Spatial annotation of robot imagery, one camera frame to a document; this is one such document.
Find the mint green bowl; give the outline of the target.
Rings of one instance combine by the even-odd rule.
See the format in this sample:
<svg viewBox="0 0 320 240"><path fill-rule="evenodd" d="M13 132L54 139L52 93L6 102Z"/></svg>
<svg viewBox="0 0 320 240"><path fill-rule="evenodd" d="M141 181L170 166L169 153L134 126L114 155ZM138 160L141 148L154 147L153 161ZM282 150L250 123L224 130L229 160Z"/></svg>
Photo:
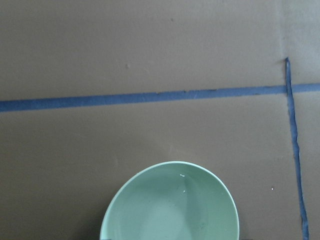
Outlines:
<svg viewBox="0 0 320 240"><path fill-rule="evenodd" d="M237 240L240 221L226 185L185 161L152 165L130 178L111 200L102 240Z"/></svg>

